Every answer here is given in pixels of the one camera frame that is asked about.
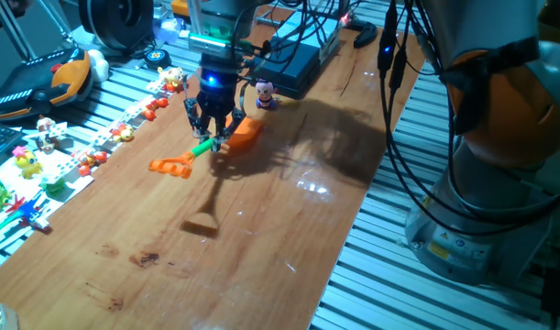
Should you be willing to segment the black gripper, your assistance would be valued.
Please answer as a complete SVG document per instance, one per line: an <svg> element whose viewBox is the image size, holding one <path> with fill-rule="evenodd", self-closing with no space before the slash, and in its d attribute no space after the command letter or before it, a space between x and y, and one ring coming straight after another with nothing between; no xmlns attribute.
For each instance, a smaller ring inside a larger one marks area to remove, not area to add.
<svg viewBox="0 0 560 330"><path fill-rule="evenodd" d="M193 135L200 140L208 140L210 120L215 117L216 134L214 151L219 151L231 138L247 113L236 108L237 64L229 58L203 53L200 60L200 91L197 97L186 98L183 105L192 127ZM231 115L231 123L226 117Z"/></svg>

